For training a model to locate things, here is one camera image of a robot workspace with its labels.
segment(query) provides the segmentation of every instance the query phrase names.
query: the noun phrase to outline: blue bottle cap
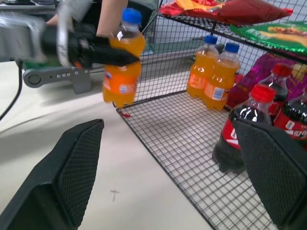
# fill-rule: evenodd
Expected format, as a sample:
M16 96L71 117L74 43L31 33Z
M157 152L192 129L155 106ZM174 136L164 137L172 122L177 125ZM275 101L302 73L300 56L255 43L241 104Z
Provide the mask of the blue bottle cap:
M238 44L228 42L226 44L225 50L231 53L237 53L239 48L240 46Z
M140 24L142 22L142 15L139 11L132 9L132 8L126 8L123 11L123 17L124 22L128 22L131 24Z
M215 45L215 44L216 44L216 41L217 41L217 37L215 37L215 36L207 35L207 36L205 37L205 43Z

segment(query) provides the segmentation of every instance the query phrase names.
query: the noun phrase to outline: orange soda bottle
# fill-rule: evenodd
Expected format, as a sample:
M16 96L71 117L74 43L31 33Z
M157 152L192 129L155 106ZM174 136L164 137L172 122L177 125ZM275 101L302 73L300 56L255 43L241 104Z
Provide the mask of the orange soda bottle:
M213 75L215 59L219 52L215 48L217 37L208 35L205 44L196 51L196 60L190 69L190 78L187 83L187 93L191 97L203 97L209 77Z
M141 21L140 12L126 8L119 32L116 37L110 38L111 46L140 57L145 48L145 39L139 31ZM102 87L104 101L113 102L118 108L133 103L141 69L140 61L121 67L105 65L106 73Z
M236 57L240 46L227 43L225 51L215 60L214 75L208 79L202 101L208 109L222 110L228 100L228 94L235 83L235 73L240 67Z

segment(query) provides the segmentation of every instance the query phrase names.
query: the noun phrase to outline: black cable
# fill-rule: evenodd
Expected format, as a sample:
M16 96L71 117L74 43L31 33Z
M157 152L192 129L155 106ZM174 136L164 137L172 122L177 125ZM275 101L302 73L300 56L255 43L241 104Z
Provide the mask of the black cable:
M4 110L4 112L1 114L0 116L0 121L5 117L5 115L10 111L10 109L13 107L13 105L15 104L15 102L17 101L18 97L20 96L21 93L21 89L23 87L23 62L20 61L18 63L18 90L17 93L15 95L15 97L13 98L13 100L11 101L11 103L9 104L9 106L6 108L6 110Z

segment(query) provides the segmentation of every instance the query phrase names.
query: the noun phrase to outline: cola bottle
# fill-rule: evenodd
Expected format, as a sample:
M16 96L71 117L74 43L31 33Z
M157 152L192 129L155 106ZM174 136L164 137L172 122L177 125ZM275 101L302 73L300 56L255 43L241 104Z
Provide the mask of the cola bottle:
M236 131L231 122L236 118L241 118L271 124L269 104L273 101L275 95L276 91L273 88L256 84L249 95L249 99L238 104L229 112L212 155L212 159L219 164L220 171L241 173L245 170Z
M301 96L284 104L274 126L286 131L300 145L307 144L307 88Z
M272 70L272 74L259 82L259 84L268 85L276 90L276 96L269 106L269 113L272 121L274 121L281 107L287 100L288 89L286 80L291 73L291 66L284 63L277 63Z

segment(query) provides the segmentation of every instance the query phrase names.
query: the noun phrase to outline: purple snack bag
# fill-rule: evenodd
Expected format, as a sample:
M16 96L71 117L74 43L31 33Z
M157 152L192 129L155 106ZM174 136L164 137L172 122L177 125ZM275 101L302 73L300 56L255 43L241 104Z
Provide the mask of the purple snack bag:
M271 70L277 63L285 63L293 67L292 74L286 82L288 88L287 101L300 96L303 89L307 86L307 65L303 65L272 53L265 53L257 59L251 70L231 90L227 105L233 108L237 104L246 101L248 99L248 94L254 85L262 79L270 76Z

